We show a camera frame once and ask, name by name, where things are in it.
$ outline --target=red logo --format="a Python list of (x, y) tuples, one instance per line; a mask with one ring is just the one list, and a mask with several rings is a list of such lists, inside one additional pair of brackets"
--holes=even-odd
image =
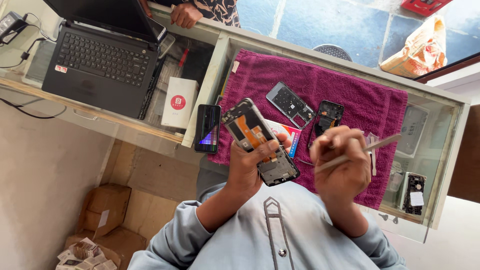
[(181, 110), (183, 109), (183, 107), (185, 107), (185, 98), (180, 96), (180, 95), (176, 95), (172, 98), (172, 100), (170, 101), (170, 105), (172, 105), (172, 108), (176, 109), (176, 110)]

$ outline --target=light blue shirt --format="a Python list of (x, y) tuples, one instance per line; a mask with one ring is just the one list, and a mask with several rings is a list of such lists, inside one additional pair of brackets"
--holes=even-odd
[(128, 269), (407, 269), (372, 216), (363, 236), (349, 238), (329, 223), (321, 199), (293, 182), (263, 185), (215, 233), (199, 222), (199, 205), (182, 202)]

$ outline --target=power adapter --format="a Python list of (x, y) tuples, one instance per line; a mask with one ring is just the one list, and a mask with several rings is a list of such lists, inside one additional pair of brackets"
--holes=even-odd
[(0, 44), (9, 44), (28, 25), (27, 14), (23, 18), (16, 12), (10, 11), (0, 20)]

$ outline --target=orange plastic bag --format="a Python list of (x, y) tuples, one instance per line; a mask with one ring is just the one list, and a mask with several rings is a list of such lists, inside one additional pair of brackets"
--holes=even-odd
[(447, 65), (445, 56), (446, 31), (442, 16), (433, 16), (408, 36), (405, 47), (385, 60), (383, 71), (416, 78)]

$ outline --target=shirt button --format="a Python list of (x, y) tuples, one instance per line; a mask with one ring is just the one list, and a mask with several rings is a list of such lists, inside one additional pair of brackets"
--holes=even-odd
[(284, 250), (283, 248), (281, 248), (279, 251), (278, 251), (278, 254), (282, 257), (285, 257), (287, 255), (287, 251)]

